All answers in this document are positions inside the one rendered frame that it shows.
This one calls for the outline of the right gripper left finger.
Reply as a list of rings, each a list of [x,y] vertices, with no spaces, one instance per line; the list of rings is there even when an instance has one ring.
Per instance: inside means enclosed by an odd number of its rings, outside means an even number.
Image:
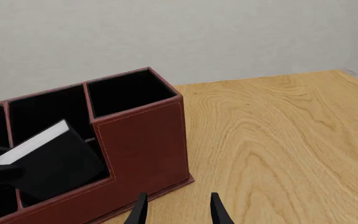
[[[124,224],[145,224],[147,219],[148,198],[147,194],[142,192],[132,209],[131,213],[125,220]]]

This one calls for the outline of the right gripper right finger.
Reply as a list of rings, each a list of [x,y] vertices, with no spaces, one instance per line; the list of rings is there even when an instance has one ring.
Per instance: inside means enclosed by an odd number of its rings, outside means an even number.
[[[211,193],[210,210],[213,224],[234,224],[217,192]]]

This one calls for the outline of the black book with white pages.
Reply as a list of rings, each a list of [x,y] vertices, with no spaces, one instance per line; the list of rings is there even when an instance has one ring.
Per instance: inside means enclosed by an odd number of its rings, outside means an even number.
[[[38,201],[85,186],[106,169],[64,119],[0,155],[0,166],[7,165],[24,170],[11,184]]]

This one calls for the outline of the red-brown desk caddy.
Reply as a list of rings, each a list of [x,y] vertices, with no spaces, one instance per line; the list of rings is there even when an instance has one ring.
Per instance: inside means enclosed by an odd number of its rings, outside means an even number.
[[[0,146],[10,150],[61,120],[106,169],[46,201],[0,187],[0,224],[100,223],[193,181],[183,97],[151,68],[0,101]]]

